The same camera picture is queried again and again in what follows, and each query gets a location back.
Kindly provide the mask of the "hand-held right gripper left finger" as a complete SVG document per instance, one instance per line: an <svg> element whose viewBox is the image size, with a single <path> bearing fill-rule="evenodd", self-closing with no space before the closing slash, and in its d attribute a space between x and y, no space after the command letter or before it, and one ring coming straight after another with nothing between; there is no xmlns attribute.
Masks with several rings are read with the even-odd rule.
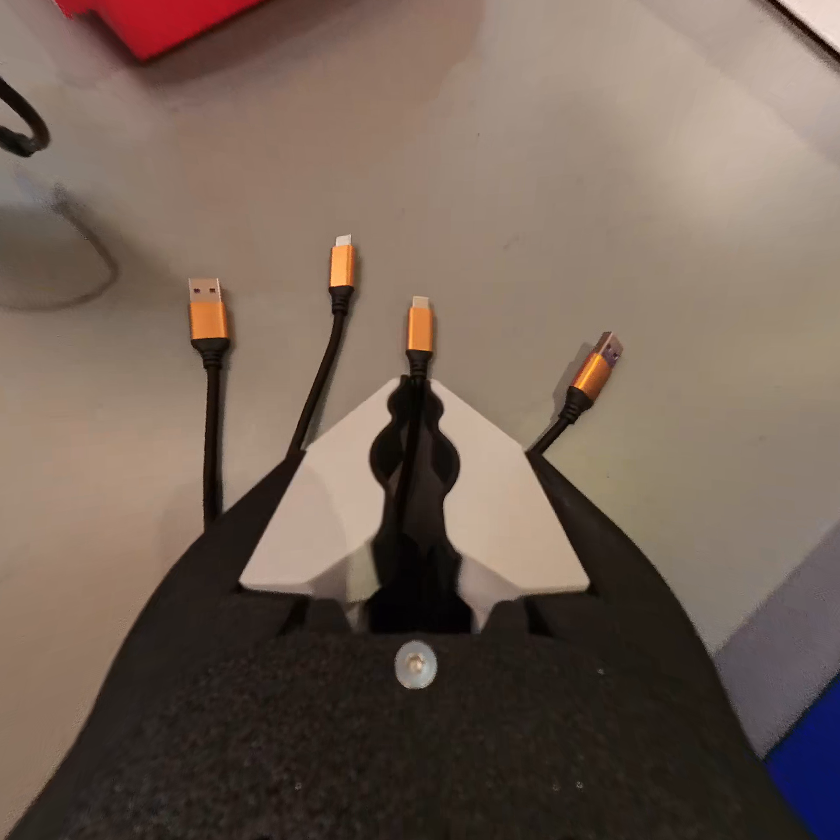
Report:
<svg viewBox="0 0 840 840"><path fill-rule="evenodd" d="M379 588L373 540L385 493L371 467L371 447L391 422L383 386L306 450L239 577L247 591L338 602L356 627Z"/></svg>

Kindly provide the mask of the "blue plastic bin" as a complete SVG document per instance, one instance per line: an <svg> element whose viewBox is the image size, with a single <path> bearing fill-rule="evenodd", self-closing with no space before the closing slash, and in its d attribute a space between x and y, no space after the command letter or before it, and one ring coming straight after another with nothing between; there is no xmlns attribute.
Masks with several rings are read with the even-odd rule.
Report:
<svg viewBox="0 0 840 840"><path fill-rule="evenodd" d="M839 838L839 676L764 759L773 782L819 839Z"/></svg>

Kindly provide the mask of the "red plastic bin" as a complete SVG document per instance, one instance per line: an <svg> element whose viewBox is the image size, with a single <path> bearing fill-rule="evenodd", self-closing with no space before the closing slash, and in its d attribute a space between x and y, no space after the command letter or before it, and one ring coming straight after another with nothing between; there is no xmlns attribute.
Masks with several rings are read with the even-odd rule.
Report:
<svg viewBox="0 0 840 840"><path fill-rule="evenodd" d="M67 18L95 17L139 60L161 56L260 1L56 1Z"/></svg>

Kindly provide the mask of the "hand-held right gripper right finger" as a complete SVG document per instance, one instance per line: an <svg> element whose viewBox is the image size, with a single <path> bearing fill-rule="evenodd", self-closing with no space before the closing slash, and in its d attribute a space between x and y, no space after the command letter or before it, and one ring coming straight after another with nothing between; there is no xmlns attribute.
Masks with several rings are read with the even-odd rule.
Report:
<svg viewBox="0 0 840 840"><path fill-rule="evenodd" d="M423 384L416 448L416 541L453 632L493 609L590 584L523 447L440 383Z"/></svg>

